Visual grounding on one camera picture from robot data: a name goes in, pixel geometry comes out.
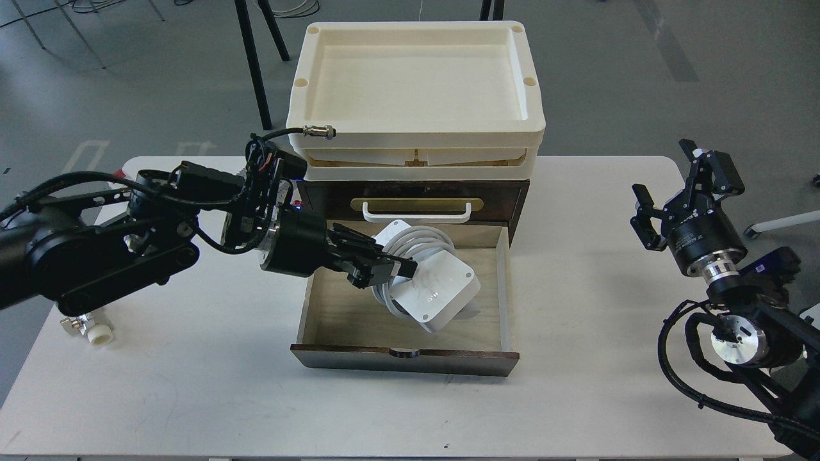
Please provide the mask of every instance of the drawer handle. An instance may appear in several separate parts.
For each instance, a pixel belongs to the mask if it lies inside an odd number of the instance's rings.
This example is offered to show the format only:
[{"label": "drawer handle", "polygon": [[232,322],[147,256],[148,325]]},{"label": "drawer handle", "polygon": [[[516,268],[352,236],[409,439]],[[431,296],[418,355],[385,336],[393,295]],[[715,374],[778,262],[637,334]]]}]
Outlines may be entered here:
[{"label": "drawer handle", "polygon": [[367,202],[369,209],[373,212],[393,213],[461,212],[465,202],[472,204],[474,212],[479,212],[484,208],[484,200],[477,197],[357,197],[350,200],[350,208],[357,212],[362,211],[362,202]]},{"label": "drawer handle", "polygon": [[438,223],[438,224],[461,224],[470,221],[472,214],[472,203],[464,203],[464,213],[462,214],[373,214],[367,210],[367,202],[362,202],[362,215],[368,222],[392,222],[397,219],[406,221],[408,224]]},{"label": "drawer handle", "polygon": [[387,353],[396,358],[416,358],[421,351],[419,349],[388,349]]}]

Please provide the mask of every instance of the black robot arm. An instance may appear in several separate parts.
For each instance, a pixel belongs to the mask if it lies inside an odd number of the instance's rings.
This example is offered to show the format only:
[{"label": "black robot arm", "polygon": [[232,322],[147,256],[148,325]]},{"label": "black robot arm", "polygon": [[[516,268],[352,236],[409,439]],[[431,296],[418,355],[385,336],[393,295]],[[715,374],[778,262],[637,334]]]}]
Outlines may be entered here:
[{"label": "black robot arm", "polygon": [[[193,266],[195,235],[223,253],[264,252],[262,269],[310,276],[319,267],[346,272],[364,288],[391,276],[411,277],[416,263],[382,251],[371,237],[291,205],[293,181],[306,162],[273,144],[276,135],[332,137],[331,127],[252,135],[240,175],[182,162],[173,171],[142,170],[136,181],[97,172],[57,176],[0,212],[0,308],[41,294],[76,317]],[[59,190],[91,181],[120,189],[54,198]],[[120,216],[89,226],[90,208],[128,202]],[[202,210],[226,213],[220,241],[198,224]]]},{"label": "black robot arm", "polygon": [[[800,260],[784,247],[738,268],[747,250],[720,205],[725,197],[742,194],[743,182],[728,154],[705,153],[688,139],[680,145],[690,172],[684,189],[662,209],[654,207],[644,185],[632,186],[637,204],[631,225],[644,247],[662,251],[668,246],[683,275],[702,276],[708,285],[707,301],[686,301],[664,321],[658,338],[663,373],[701,408],[765,422],[775,440],[807,459],[820,458],[820,331],[787,308],[785,285],[800,271]],[[653,219],[661,221],[660,232]],[[697,309],[703,312],[693,313]],[[667,338],[684,317],[695,363],[718,380],[746,386],[769,413],[712,399],[672,370]],[[702,325],[711,328],[712,347],[725,369],[705,358],[698,332]],[[776,367],[798,367],[798,384],[788,386],[764,371]]]}]

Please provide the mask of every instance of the wooden drawer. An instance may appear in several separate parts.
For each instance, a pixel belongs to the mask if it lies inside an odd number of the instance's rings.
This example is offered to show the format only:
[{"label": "wooden drawer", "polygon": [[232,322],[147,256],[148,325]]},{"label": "wooden drawer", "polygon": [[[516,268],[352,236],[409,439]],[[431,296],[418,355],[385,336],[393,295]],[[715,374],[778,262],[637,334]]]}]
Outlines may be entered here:
[{"label": "wooden drawer", "polygon": [[420,203],[414,199],[471,200],[481,205],[473,205],[469,222],[506,226],[512,243],[530,181],[301,181],[298,188],[303,206],[322,213],[328,220],[362,220],[363,199],[394,199],[394,209],[383,201],[378,209],[371,207],[374,212],[420,214],[432,211],[459,214],[464,211],[464,204],[451,202],[456,203],[454,208],[436,210],[421,205],[419,209],[412,209]]},{"label": "wooden drawer", "polygon": [[[383,224],[343,224],[374,235]],[[433,225],[446,232],[458,257],[481,282],[481,312],[428,333],[394,317],[369,289],[350,287],[319,269],[307,283],[297,342],[290,350],[306,367],[507,376],[518,362],[508,302],[508,235],[503,226]]]}]

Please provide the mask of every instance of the cable bundle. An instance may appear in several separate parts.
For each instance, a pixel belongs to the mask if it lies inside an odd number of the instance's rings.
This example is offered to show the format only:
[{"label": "cable bundle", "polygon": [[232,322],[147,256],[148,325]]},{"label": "cable bundle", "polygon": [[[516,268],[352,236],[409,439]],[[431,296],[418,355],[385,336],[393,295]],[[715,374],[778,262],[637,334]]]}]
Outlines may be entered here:
[{"label": "cable bundle", "polygon": [[[431,249],[444,249],[452,255],[456,253],[456,248],[449,236],[443,231],[430,226],[411,226],[402,230],[387,242],[384,251],[399,258],[413,258],[419,253]],[[396,317],[410,318],[410,314],[405,312],[390,296],[390,286],[393,280],[394,277],[390,277],[390,280],[385,283],[373,286],[373,296]]]},{"label": "cable bundle", "polygon": [[[258,2],[256,2],[255,6],[259,11],[262,10]],[[319,0],[303,0],[293,8],[287,10],[271,10],[271,12],[275,17],[286,19],[312,16],[318,13],[320,8]]]}]

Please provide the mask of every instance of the white plastic tray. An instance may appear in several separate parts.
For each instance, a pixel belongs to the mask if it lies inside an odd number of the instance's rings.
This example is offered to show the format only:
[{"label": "white plastic tray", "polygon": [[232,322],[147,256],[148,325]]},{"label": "white plastic tray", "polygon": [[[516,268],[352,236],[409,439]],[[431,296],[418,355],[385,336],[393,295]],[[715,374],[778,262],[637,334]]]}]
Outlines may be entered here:
[{"label": "white plastic tray", "polygon": [[527,179],[544,112],[515,21],[318,22],[307,28],[288,126],[309,180]]}]

